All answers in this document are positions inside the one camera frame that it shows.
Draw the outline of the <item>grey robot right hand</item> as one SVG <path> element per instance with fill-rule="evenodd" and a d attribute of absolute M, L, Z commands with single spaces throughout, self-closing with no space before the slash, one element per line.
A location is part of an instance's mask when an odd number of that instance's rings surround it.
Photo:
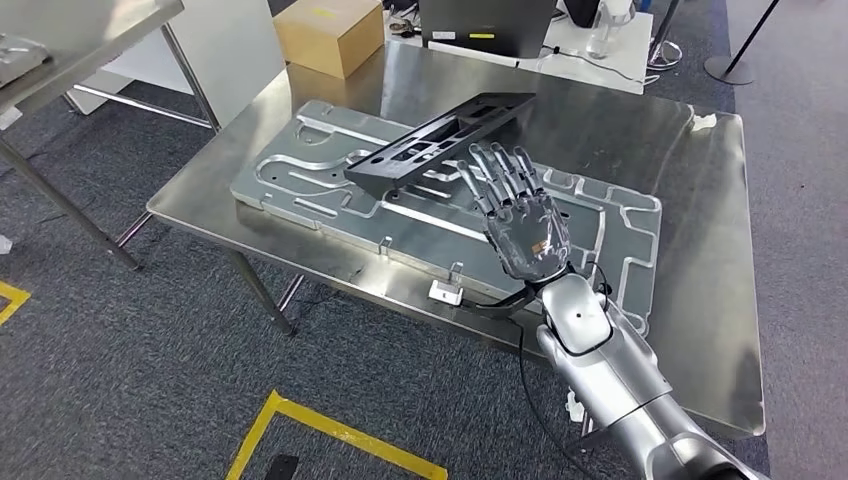
<path fill-rule="evenodd" d="M 544 283 L 568 268 L 570 238 L 566 221 L 528 152 L 517 146 L 472 143 L 468 153 L 483 175 L 478 181 L 467 162 L 456 169 L 483 215 L 484 235 L 510 277 Z"/>

